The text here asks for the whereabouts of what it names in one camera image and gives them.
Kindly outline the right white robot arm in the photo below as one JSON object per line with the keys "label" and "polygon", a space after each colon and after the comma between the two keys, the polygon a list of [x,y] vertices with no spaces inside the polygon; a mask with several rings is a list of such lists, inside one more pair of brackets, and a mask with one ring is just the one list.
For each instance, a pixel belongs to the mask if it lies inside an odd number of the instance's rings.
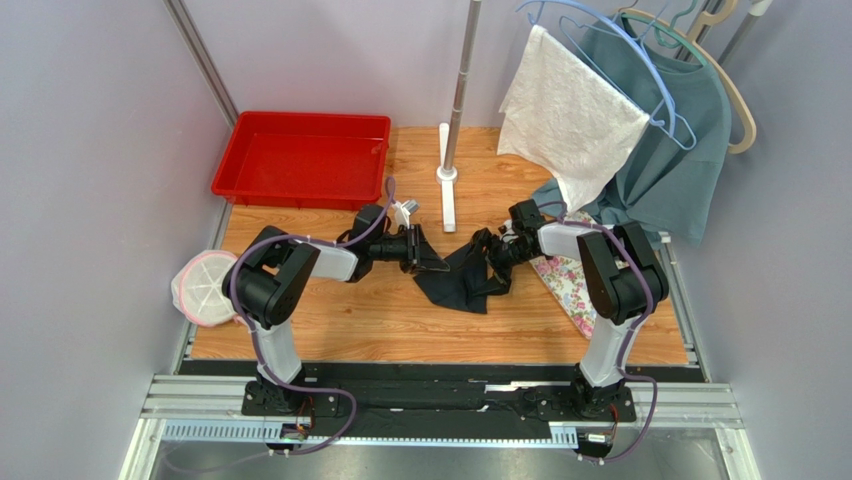
{"label": "right white robot arm", "polygon": [[634,221],[605,227],[547,220],[533,200],[511,206],[509,216],[507,240],[486,236],[482,250],[492,276],[474,294],[507,294],[513,268],[532,259],[578,260],[599,320],[578,364],[577,382],[595,393],[624,383],[638,332],[669,293],[667,277],[642,227]]}

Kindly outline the black paper napkin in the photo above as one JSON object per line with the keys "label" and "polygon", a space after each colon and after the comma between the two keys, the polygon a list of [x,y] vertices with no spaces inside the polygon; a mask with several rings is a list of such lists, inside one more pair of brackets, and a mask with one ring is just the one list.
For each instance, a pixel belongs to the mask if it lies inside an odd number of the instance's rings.
{"label": "black paper napkin", "polygon": [[447,272],[417,274],[414,281],[434,305],[461,312],[486,314],[490,296],[505,295],[512,284],[499,280],[486,261],[487,228],[476,231],[471,240],[448,257]]}

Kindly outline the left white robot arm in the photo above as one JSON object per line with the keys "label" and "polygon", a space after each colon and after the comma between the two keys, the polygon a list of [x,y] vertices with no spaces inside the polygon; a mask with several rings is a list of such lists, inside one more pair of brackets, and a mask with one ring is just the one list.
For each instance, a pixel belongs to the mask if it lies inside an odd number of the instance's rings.
{"label": "left white robot arm", "polygon": [[386,208],[368,204],[334,242],[298,238],[267,226],[227,271],[221,292],[246,321],[259,351],[257,379],[248,386],[254,400],[292,410],[306,396],[291,317],[310,279],[355,283],[377,261],[396,262],[408,274],[448,270],[420,225],[402,223],[392,231],[390,224]]}

